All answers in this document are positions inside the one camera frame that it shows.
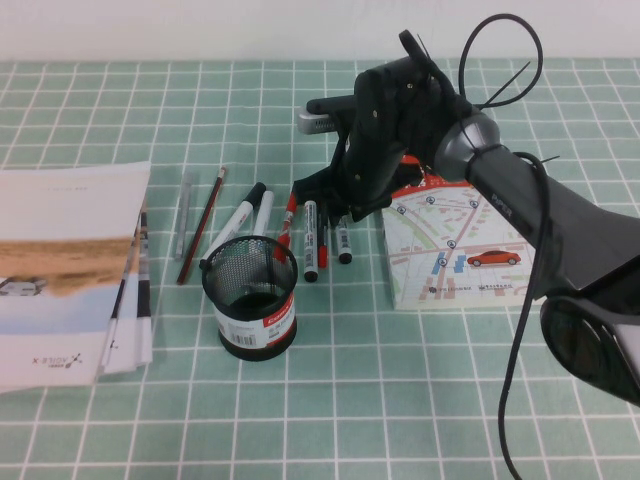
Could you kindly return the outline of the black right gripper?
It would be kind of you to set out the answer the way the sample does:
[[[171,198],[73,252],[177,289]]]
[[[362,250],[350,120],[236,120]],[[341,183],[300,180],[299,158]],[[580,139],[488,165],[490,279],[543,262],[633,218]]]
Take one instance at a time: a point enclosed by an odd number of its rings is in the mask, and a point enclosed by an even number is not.
[[[400,165],[409,155],[425,163],[445,134],[471,115],[471,104],[407,30],[399,34],[407,56],[359,74],[349,148],[333,174],[322,169],[296,180],[296,204],[314,201],[331,225],[346,214],[359,222],[390,206],[392,195],[420,180],[416,168]]]

